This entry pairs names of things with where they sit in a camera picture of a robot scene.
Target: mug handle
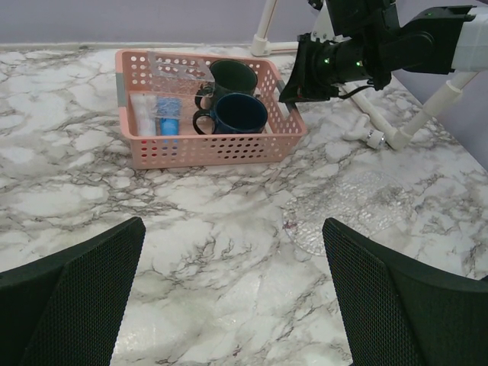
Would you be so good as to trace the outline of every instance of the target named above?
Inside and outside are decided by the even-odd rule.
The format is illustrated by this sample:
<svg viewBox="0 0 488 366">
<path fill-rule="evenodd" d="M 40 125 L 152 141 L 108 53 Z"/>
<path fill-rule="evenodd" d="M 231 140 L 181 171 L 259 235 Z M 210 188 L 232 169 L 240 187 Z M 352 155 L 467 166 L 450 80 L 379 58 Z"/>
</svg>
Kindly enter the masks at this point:
<svg viewBox="0 0 488 366">
<path fill-rule="evenodd" d="M 207 94 L 211 94 L 213 91 L 214 89 L 209 85 L 202 85 L 200 89 L 198 89 L 197 94 L 195 95 L 195 105 L 198 107 L 198 109 L 203 109 L 201 107 L 202 98 Z"/>
<path fill-rule="evenodd" d="M 201 128 L 197 124 L 198 118 L 201 118 L 201 117 L 209 117 L 210 119 L 212 119 L 212 121 L 214 121 L 214 119 L 210 115 L 210 110 L 208 110 L 208 109 L 200 109 L 199 111 L 197 111 L 193 115 L 193 128 L 195 129 L 195 131 L 197 131 L 197 133 L 199 135 L 206 135 L 206 133 L 204 131 L 202 131 Z"/>
</svg>

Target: clear plastic sheet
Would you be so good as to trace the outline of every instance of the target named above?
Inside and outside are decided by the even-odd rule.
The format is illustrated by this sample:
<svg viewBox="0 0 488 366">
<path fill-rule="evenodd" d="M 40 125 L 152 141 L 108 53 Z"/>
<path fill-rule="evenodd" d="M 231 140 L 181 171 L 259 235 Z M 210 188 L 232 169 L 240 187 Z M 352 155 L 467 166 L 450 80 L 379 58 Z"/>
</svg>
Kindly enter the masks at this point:
<svg viewBox="0 0 488 366">
<path fill-rule="evenodd" d="M 412 196 L 383 172 L 362 172 L 324 184 L 284 206 L 284 228 L 302 250 L 326 255 L 322 226 L 333 217 L 364 236 L 372 236 L 413 213 Z"/>
<path fill-rule="evenodd" d="M 210 62 L 199 57 L 173 57 L 148 52 L 149 71 L 151 72 L 151 90 L 159 95 L 189 98 L 193 102 L 199 88 L 207 88 L 212 94 L 214 76 L 210 72 Z"/>
</svg>

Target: marble table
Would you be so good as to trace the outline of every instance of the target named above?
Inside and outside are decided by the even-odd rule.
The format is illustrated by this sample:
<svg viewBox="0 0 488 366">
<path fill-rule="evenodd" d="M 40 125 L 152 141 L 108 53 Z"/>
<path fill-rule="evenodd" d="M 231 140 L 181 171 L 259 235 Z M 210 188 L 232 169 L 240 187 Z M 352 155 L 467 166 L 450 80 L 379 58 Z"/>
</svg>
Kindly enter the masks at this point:
<svg viewBox="0 0 488 366">
<path fill-rule="evenodd" d="M 412 217 L 372 239 L 469 278 L 488 273 L 488 174 L 439 124 L 402 152 L 375 151 L 341 139 L 360 114 L 351 101 L 302 104 L 309 133 L 279 164 L 134 171 L 114 54 L 0 53 L 0 271 L 132 216 L 146 224 L 113 366 L 348 365 L 326 259 L 290 241 L 281 208 L 359 169 L 395 177 L 412 198 Z M 292 56 L 271 59 L 290 74 Z M 368 94 L 396 125 L 419 110 L 396 80 Z"/>
</svg>

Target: mug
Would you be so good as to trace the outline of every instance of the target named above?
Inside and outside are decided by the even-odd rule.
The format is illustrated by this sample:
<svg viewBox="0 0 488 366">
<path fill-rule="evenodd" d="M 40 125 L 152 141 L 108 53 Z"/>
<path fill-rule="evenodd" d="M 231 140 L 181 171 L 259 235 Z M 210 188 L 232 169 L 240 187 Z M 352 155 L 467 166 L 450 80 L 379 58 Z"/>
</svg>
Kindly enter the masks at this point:
<svg viewBox="0 0 488 366">
<path fill-rule="evenodd" d="M 215 83 L 202 85 L 195 95 L 195 104 L 203 109 L 201 101 L 209 95 L 211 104 L 215 104 L 224 95 L 241 93 L 254 95 L 258 85 L 258 76 L 252 69 L 241 61 L 234 59 L 219 59 L 210 65 Z"/>
<path fill-rule="evenodd" d="M 200 109 L 193 116 L 193 127 L 199 135 L 206 134 L 198 126 L 198 118 L 213 120 L 212 134 L 261 133 L 268 121 L 266 106 L 247 94 L 232 93 L 220 98 L 212 109 Z"/>
</svg>

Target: dark green mug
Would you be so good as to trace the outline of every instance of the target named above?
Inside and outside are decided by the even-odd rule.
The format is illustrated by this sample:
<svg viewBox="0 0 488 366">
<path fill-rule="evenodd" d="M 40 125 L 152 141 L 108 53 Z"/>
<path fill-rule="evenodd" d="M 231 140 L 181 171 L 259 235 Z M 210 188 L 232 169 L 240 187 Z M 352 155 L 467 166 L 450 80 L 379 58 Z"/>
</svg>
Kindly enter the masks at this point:
<svg viewBox="0 0 488 366">
<path fill-rule="evenodd" d="M 214 105 L 224 95 L 241 93 L 254 95 L 258 85 L 258 76 L 245 63 L 234 59 L 219 59 L 210 65 L 215 82 L 202 85 L 195 95 L 195 104 L 198 109 L 203 97 L 209 97 L 211 105 Z"/>
</svg>

